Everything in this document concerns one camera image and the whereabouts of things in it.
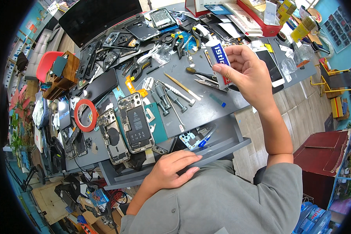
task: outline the person's left hand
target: person's left hand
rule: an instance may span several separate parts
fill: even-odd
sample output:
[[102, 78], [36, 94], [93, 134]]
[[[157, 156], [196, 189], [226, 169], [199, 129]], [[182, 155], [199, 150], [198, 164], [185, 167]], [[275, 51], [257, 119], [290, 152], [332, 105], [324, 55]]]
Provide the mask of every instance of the person's left hand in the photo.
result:
[[184, 150], [163, 155], [157, 161], [151, 173], [146, 176], [143, 184], [154, 193], [163, 188], [178, 188], [189, 181], [200, 168], [192, 167], [181, 176], [177, 175], [177, 171], [199, 161], [201, 158], [201, 155]]

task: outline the red tape roll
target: red tape roll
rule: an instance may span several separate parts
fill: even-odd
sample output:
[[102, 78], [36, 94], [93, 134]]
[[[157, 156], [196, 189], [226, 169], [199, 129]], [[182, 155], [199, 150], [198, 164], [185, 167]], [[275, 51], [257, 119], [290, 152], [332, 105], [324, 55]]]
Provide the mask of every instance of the red tape roll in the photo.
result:
[[[90, 125], [88, 125], [88, 126], [84, 126], [80, 122], [80, 119], [78, 117], [79, 116], [78, 113], [80, 113], [84, 110], [84, 109], [82, 109], [83, 105], [87, 105], [91, 109], [91, 112], [92, 112], [92, 120], [91, 120]], [[98, 119], [98, 113], [97, 113], [96, 108], [95, 108], [94, 104], [92, 103], [92, 101], [90, 101], [88, 99], [81, 99], [80, 101], [78, 101], [77, 104], [75, 105], [75, 108], [74, 108], [74, 119], [75, 119], [77, 126], [82, 131], [91, 132], [95, 128], [96, 121]]]

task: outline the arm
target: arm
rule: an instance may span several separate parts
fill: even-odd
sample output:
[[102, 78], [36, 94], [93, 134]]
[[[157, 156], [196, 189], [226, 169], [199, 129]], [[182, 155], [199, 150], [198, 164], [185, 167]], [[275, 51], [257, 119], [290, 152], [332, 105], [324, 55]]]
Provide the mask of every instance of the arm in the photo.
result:
[[265, 62], [247, 46], [229, 46], [225, 52], [231, 67], [215, 64], [212, 69], [234, 82], [243, 97], [259, 112], [265, 148], [269, 153], [267, 167], [280, 162], [293, 163], [291, 137], [274, 102]]
[[192, 167], [180, 176], [177, 172], [199, 161], [201, 158], [201, 155], [183, 150], [163, 155], [157, 161], [151, 173], [145, 177], [138, 192], [129, 203], [126, 214], [136, 215], [145, 201], [159, 190], [163, 188], [178, 188], [189, 181], [195, 172], [200, 169], [199, 167]]

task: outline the sofa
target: sofa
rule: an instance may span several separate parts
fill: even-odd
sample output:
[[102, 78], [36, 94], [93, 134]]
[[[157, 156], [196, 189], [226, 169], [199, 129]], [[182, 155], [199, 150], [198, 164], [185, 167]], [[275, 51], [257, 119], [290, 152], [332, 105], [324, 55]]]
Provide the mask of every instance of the sofa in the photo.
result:
[[64, 32], [65, 31], [59, 24], [53, 28], [53, 31], [46, 28], [43, 30], [27, 65], [25, 74], [26, 80], [38, 80], [36, 78], [36, 70], [38, 69], [38, 65], [43, 57], [43, 54], [48, 51], [57, 51]]

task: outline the laptop screen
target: laptop screen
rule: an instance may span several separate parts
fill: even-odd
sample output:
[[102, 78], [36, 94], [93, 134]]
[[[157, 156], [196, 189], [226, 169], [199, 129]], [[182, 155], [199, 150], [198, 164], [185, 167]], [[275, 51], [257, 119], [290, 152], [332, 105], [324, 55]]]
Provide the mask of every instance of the laptop screen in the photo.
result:
[[140, 12], [139, 0], [80, 0], [64, 13], [59, 24], [82, 47], [104, 30]]

